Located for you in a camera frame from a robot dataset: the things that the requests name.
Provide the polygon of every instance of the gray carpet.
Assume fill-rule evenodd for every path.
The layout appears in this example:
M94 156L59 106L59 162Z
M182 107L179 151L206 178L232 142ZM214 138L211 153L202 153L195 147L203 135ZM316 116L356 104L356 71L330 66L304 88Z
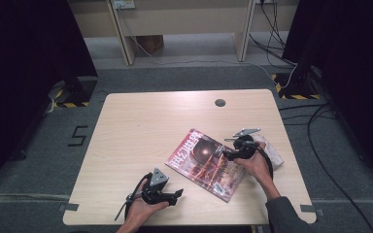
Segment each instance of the gray carpet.
M266 67L269 73L283 72ZM42 118L25 149L27 158L7 162L0 171L0 232L115 232L117 226L66 226L59 206L68 202L103 101L109 93L268 88L280 109L322 104L326 100L283 100L265 73L254 66L99 70L86 108L56 108ZM308 140L309 117L318 107L282 110L301 173L317 210L313 227L326 232L370 232L362 216L328 177ZM373 225L373 169L359 158L342 123L330 107L311 124L311 140L327 172L348 193ZM86 135L81 147L68 147L76 126ZM251 232L249 227L144 228L143 232Z

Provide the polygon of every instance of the wrist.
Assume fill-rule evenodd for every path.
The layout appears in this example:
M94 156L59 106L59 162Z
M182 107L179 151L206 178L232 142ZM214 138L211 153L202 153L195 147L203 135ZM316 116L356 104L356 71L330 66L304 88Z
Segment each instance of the wrist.
M261 182L259 182L259 184L261 185L266 195L267 201L281 197L281 194L278 191L277 187L274 185L272 179L262 180Z
M117 233L135 233L139 229L139 225L136 222L127 219L123 225L119 228Z

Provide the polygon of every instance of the hand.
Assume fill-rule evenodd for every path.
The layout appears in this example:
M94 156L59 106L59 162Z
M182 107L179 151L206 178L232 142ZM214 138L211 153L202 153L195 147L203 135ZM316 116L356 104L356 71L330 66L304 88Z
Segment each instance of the hand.
M259 146L263 150L265 149L265 143L257 143L259 143ZM234 159L234 163L244 166L244 168L256 178L259 184L261 184L268 200L272 200L281 196L281 194L278 192L277 187L274 185L271 176L269 175L268 164L258 150L251 158L236 158Z
M143 180L139 191L147 182ZM133 233L137 232L139 227L144 225L144 223L157 211L165 209L169 206L168 202L160 202L154 205L149 205L141 197L135 199L129 208L128 215L126 217L125 223L119 228L118 233Z

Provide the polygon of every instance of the magazine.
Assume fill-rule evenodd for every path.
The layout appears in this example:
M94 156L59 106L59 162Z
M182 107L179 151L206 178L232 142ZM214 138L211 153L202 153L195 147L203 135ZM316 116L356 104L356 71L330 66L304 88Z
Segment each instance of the magazine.
M165 164L229 202L244 175L244 167L228 161L224 150L233 151L192 128Z

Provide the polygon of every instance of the gray sleeve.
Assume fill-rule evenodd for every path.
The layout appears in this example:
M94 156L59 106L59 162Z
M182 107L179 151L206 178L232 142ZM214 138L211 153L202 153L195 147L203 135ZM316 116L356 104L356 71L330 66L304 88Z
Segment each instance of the gray sleeve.
M301 218L287 197L279 197L265 204L274 233L310 233L314 229Z

